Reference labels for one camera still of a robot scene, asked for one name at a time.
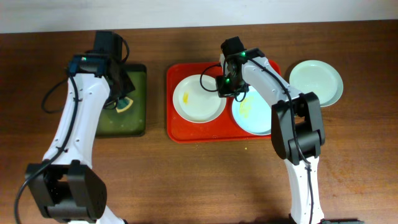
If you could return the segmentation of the white plate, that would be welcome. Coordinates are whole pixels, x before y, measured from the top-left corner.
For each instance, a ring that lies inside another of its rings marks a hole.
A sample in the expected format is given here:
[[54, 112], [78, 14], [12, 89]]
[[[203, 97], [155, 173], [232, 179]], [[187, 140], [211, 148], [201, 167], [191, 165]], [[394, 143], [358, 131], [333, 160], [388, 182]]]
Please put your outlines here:
[[213, 121], [224, 111], [226, 98], [220, 98], [215, 89], [215, 79], [208, 75], [191, 75], [180, 81], [172, 94], [172, 104], [177, 114], [191, 123]]

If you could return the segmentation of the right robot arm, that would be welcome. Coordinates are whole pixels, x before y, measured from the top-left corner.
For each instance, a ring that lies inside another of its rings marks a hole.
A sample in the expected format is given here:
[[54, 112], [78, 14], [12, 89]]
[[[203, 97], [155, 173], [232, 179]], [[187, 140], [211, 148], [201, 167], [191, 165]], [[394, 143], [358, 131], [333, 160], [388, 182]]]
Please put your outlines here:
[[237, 98], [254, 88], [271, 108], [271, 142], [289, 176], [292, 223], [323, 223], [317, 167], [325, 130], [318, 96], [290, 86], [258, 48], [246, 49], [239, 37], [221, 44], [220, 98]]

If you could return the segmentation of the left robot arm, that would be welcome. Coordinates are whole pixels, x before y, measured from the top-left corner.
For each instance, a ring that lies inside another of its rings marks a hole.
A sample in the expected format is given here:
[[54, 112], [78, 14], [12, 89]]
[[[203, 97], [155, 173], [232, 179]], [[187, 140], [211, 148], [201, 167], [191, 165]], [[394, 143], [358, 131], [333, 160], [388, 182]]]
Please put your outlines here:
[[93, 49], [74, 55], [66, 69], [68, 96], [55, 137], [42, 162], [29, 164], [14, 202], [29, 189], [45, 218], [59, 223], [125, 223], [107, 206], [105, 183], [93, 172], [100, 114], [115, 110], [135, 87], [124, 69], [129, 47], [118, 34], [98, 31]]

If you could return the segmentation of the light green plate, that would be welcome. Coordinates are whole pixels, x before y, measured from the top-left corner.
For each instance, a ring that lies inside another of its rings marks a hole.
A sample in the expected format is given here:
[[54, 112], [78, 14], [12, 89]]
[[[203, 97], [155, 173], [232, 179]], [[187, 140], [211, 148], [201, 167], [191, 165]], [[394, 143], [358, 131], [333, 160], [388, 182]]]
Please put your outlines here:
[[289, 83], [302, 93], [314, 92], [320, 106], [335, 104], [342, 96], [344, 86], [338, 71], [320, 60], [305, 60], [290, 72]]

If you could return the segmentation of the green and yellow sponge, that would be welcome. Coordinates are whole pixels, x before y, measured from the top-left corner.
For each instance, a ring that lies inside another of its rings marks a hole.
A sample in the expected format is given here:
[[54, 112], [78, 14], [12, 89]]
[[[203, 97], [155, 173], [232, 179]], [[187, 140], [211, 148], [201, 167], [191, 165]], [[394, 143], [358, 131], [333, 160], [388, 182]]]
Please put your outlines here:
[[116, 111], [118, 113], [123, 113], [128, 110], [133, 104], [133, 100], [127, 96], [120, 98], [116, 103]]

